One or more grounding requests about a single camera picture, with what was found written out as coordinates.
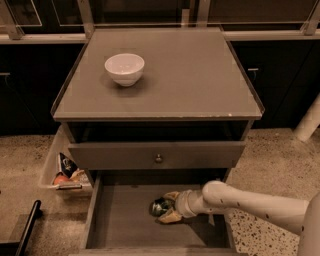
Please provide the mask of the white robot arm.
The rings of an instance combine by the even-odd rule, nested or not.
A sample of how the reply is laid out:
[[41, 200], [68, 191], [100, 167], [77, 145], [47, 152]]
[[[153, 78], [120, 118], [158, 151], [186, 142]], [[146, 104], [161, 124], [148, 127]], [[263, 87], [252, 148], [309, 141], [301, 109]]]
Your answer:
[[320, 193], [310, 201], [236, 189], [209, 181], [200, 190], [173, 191], [163, 196], [172, 202], [158, 217], [169, 224], [216, 210], [239, 209], [300, 236], [297, 256], [320, 256]]

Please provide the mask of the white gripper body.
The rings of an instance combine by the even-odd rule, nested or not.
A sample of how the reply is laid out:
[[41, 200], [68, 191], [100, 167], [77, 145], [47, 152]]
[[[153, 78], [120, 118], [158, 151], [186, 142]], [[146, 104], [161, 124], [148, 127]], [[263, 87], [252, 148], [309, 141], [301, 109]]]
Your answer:
[[184, 218], [208, 214], [209, 207], [200, 190], [186, 190], [179, 193], [175, 201], [176, 211]]

